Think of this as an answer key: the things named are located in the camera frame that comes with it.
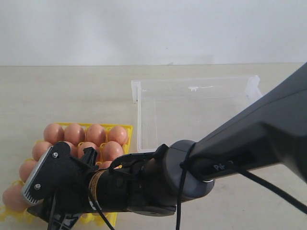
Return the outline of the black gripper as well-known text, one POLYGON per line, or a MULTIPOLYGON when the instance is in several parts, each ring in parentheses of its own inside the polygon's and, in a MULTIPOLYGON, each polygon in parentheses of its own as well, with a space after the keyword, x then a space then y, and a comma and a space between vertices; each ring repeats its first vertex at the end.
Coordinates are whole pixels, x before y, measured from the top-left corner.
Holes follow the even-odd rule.
POLYGON ((56 207, 51 216, 51 205, 40 204, 27 209, 31 215, 48 223, 48 230, 71 230, 81 217, 80 213, 96 212, 89 197, 89 181, 98 169, 96 152, 90 149, 80 159, 71 155, 69 174, 56 186, 56 207))

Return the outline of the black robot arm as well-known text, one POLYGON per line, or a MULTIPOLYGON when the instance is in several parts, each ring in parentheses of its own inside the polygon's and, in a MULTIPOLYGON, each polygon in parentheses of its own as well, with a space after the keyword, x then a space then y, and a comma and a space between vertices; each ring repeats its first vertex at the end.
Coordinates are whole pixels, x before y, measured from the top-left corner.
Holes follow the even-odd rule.
POLYGON ((96 156, 93 148, 78 159, 67 143, 52 146, 20 192, 28 212, 50 230, 69 230, 85 213, 180 219, 182 203, 206 196, 216 178, 238 173, 306 213, 303 203, 251 171, 281 163, 306 180, 307 67, 198 142, 126 154, 106 169, 98 168, 96 156))

